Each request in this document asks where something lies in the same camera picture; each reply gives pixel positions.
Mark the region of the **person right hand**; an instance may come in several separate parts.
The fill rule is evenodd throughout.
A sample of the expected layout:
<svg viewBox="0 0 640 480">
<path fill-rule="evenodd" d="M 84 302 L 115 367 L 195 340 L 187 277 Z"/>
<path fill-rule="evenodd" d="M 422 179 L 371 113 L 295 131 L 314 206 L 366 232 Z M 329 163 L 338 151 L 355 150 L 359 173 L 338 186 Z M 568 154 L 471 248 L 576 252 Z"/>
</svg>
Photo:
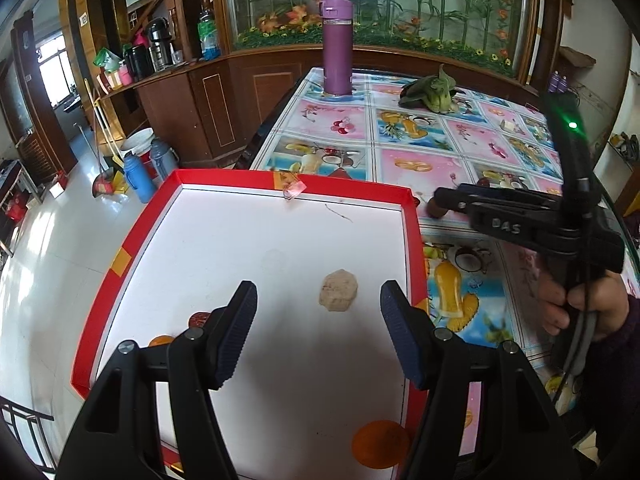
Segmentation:
<svg viewBox="0 0 640 480">
<path fill-rule="evenodd" d="M 538 276 L 538 306 L 542 327 L 549 335 L 559 335 L 570 326 L 570 315 L 564 309 L 566 304 L 576 310 L 597 312 L 595 340 L 617 332 L 623 327 L 629 313 L 628 294 L 620 274 L 608 271 L 603 278 L 587 285 L 578 285 L 567 292 L 546 269 L 541 269 Z"/>
</svg>

